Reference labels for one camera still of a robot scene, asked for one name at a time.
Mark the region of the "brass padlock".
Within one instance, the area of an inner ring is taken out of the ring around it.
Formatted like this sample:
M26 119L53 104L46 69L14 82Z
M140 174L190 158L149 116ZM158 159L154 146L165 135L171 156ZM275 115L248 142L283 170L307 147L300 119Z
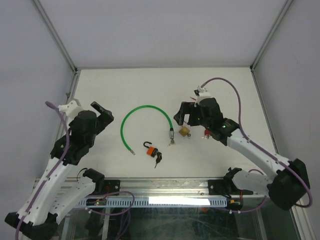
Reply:
M186 121L183 122L183 125L181 126L180 130L178 131L178 133L182 137L187 137L187 134L191 134L190 130L187 128L187 122Z

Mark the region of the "orange black padlock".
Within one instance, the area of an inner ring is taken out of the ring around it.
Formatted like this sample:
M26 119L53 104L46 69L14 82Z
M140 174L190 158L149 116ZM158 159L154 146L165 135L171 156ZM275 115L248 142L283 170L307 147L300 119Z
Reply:
M144 146L145 148L147 148L146 154L149 155L149 156L152 157L152 158L155 158L156 155L157 155L157 153L159 152L159 150L158 150L156 147L153 147L153 146L152 146L152 143L149 142L149 141L145 141L145 142L143 143L143 146Z

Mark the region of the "red cable padlock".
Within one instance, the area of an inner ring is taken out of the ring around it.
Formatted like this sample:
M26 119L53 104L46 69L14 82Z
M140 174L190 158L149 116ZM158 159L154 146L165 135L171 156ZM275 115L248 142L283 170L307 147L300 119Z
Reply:
M192 127L196 126L202 126L205 128L204 134L205 135L210 135L210 127L212 124L212 104L210 98L203 99L200 101L199 104L195 105L195 100L194 98L194 103L191 104L190 108L190 114L189 114L189 119L188 119L188 124Z

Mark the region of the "silver key pair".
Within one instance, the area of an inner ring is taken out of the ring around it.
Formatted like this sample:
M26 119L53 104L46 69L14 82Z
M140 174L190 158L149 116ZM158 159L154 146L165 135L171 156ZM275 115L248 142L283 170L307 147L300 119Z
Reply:
M175 145L175 144L176 144L175 141L172 139L167 146L170 147L170 146Z

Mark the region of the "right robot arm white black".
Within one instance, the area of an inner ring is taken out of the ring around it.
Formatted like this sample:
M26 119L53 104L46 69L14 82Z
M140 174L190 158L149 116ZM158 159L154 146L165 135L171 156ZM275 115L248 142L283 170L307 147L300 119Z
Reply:
M222 143L254 163L263 174L229 168L223 183L216 188L219 194L229 196L240 190L261 193L269 197L282 210L290 210L307 195L310 207L313 203L306 165L300 160L289 160L270 153L245 135L240 125L223 116L216 99L207 97L199 102L183 101L174 120L182 125L188 115L187 125L202 126L216 141Z

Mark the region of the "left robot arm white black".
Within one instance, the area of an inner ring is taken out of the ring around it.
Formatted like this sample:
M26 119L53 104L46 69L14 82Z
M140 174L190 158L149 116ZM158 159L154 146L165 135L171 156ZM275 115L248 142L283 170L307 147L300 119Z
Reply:
M84 110L77 100L55 106L63 123L65 135L59 138L50 152L47 167L29 199L16 212L10 212L5 222L15 228L15 239L24 235L30 240L49 240L67 213L84 197L104 194L105 176L89 168L77 183L62 196L56 197L69 173L94 146L96 136L114 121L110 110L92 102L93 110Z

